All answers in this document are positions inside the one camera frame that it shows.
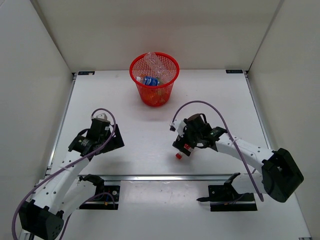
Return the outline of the blue label clear bottle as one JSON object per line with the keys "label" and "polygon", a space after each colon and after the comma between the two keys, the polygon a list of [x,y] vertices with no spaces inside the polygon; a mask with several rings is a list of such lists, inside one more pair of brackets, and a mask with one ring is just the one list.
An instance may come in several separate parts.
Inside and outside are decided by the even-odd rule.
{"label": "blue label clear bottle", "polygon": [[137,76],[135,79],[139,83],[149,87],[156,87],[160,84],[160,81],[158,80],[158,78],[147,76],[147,75]]}

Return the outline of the clear plastic bottle white cap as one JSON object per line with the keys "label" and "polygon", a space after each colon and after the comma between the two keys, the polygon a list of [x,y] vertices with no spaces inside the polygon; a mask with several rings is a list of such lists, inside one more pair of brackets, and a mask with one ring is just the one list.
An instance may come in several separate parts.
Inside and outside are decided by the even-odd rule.
{"label": "clear plastic bottle white cap", "polygon": [[143,59],[151,68],[151,70],[154,71],[161,83],[166,84],[171,81],[171,74],[169,70],[164,66],[154,52],[148,52]]}

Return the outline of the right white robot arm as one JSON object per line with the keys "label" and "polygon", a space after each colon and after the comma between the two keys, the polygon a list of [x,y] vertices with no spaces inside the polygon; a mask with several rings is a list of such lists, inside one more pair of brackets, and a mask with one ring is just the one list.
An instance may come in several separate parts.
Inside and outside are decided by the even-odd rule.
{"label": "right white robot arm", "polygon": [[213,196],[200,197],[199,202],[234,202],[246,194],[259,191],[277,202],[284,203],[304,181],[304,176],[290,152],[284,148],[272,150],[229,136],[222,127],[211,127],[203,113],[197,113],[181,122],[174,120],[171,131],[178,136],[173,147],[176,157],[190,156],[195,148],[212,149],[251,166],[255,173],[234,173]]}

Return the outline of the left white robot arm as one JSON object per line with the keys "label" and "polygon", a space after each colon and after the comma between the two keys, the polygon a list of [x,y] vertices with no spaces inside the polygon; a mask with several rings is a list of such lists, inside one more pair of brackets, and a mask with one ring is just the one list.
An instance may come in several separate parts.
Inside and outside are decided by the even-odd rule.
{"label": "left white robot arm", "polygon": [[73,211],[89,199],[106,196],[104,180],[80,172],[94,156],[124,147],[117,124],[105,116],[93,117],[90,128],[80,131],[68,146],[80,154],[81,161],[65,158],[59,170],[44,180],[30,201],[24,201],[18,215],[22,228],[43,240],[55,240]]}

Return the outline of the clear bottle red label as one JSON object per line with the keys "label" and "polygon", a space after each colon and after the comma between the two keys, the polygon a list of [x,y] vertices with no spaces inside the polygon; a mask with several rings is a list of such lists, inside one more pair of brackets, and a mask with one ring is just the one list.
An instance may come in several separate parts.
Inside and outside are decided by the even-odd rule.
{"label": "clear bottle red label", "polygon": [[184,144],[178,149],[178,153],[175,155],[175,157],[178,160],[180,160],[183,156],[189,157],[193,150],[194,150],[194,148],[192,148],[188,144]]}

